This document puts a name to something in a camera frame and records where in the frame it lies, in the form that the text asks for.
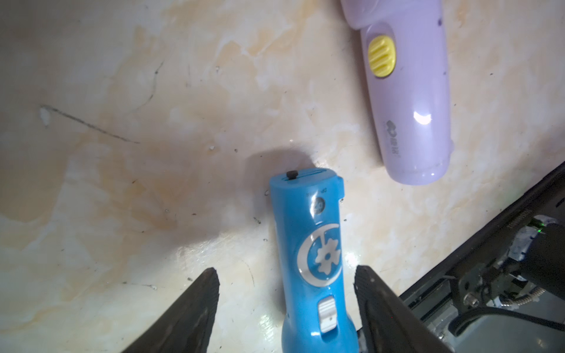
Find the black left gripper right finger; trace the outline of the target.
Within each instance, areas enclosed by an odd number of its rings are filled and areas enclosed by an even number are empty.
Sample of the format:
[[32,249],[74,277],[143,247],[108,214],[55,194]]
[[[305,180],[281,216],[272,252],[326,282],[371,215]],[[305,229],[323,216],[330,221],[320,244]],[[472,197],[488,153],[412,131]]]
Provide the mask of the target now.
[[354,287],[361,352],[450,351],[369,266],[357,267]]

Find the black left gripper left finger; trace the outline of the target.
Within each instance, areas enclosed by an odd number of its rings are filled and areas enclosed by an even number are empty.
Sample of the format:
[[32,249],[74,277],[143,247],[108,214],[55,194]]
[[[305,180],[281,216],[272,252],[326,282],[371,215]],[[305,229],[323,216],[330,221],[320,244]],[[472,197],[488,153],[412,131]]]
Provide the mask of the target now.
[[125,352],[206,352],[219,303],[219,277],[205,269]]

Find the blue flashlight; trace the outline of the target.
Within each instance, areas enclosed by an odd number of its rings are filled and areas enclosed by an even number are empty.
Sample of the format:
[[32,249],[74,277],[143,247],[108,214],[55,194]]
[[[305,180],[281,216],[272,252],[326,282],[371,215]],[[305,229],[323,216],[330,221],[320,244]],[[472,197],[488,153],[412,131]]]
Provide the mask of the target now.
[[347,313],[340,202],[330,169],[292,170],[269,183],[285,295],[284,352],[358,352]]

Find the purple flashlight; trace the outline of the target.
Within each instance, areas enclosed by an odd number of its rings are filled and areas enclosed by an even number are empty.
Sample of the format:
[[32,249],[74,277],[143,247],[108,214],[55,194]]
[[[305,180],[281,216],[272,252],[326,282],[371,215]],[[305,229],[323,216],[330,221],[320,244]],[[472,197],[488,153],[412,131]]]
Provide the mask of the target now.
[[447,43],[440,1],[343,1],[360,32],[388,175],[404,185],[442,178],[453,152]]

